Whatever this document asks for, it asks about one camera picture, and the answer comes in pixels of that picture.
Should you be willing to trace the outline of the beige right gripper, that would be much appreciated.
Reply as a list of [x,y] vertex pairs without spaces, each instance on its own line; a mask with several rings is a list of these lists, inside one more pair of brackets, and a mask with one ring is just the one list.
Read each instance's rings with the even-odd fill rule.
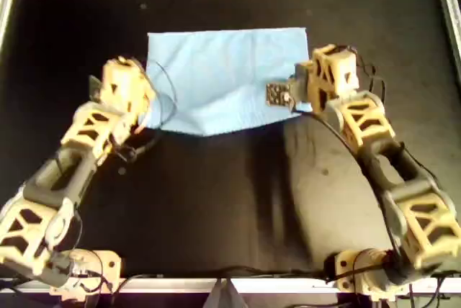
[[314,67],[312,60],[307,60],[295,64],[295,75],[308,75],[309,71]]

